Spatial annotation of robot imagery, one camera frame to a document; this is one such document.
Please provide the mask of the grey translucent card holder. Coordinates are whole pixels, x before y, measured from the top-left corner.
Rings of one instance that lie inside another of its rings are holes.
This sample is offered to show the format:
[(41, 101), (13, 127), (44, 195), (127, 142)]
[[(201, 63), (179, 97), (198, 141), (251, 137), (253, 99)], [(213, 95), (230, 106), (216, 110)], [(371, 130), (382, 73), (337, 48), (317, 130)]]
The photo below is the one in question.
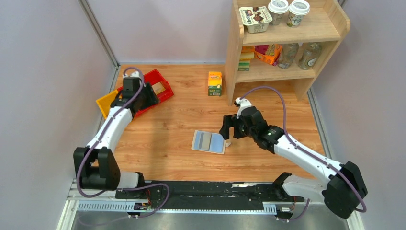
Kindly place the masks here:
[(218, 133), (195, 130), (191, 149), (224, 155), (226, 148), (230, 145), (231, 141), (224, 140)]

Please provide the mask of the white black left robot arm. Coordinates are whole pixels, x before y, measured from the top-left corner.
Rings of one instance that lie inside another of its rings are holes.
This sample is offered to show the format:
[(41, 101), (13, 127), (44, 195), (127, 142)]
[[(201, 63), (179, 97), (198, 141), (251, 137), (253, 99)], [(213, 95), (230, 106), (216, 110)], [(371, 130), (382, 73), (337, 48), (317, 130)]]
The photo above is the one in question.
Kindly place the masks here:
[(126, 77), (123, 88), (110, 104), (108, 116), (96, 136), (73, 153), (79, 190), (111, 191), (119, 187), (136, 186), (135, 172), (123, 175), (113, 152), (125, 128), (136, 113), (159, 103), (150, 83), (141, 77)]

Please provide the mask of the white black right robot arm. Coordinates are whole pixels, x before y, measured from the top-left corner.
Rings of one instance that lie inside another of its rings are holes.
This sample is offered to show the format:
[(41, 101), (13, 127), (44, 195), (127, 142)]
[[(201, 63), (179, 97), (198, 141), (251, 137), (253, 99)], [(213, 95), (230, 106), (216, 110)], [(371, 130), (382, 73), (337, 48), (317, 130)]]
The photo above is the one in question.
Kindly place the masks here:
[(343, 219), (349, 218), (358, 205), (365, 204), (368, 190), (355, 163), (340, 163), (302, 145), (282, 128), (267, 124), (256, 107), (225, 115), (219, 131), (225, 140), (230, 138), (230, 128), (235, 139), (252, 138), (259, 148), (290, 160), (315, 177), (309, 180), (282, 173), (275, 182), (287, 195), (322, 201)]

